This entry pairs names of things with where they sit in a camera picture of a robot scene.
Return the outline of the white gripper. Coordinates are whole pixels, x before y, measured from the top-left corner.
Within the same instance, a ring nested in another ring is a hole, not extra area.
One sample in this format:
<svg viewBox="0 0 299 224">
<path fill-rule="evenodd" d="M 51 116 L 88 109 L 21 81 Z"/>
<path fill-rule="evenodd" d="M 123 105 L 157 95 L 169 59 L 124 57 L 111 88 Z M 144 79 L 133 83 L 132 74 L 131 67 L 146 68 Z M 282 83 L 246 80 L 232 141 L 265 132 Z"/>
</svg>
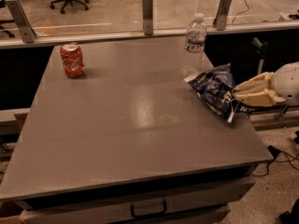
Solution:
<svg viewBox="0 0 299 224">
<path fill-rule="evenodd" d="M 280 103 L 297 106 L 299 105 L 299 62 L 284 64 L 275 73 L 261 73 L 236 85 L 235 91 L 234 98 L 249 106 L 267 107 Z"/>
</svg>

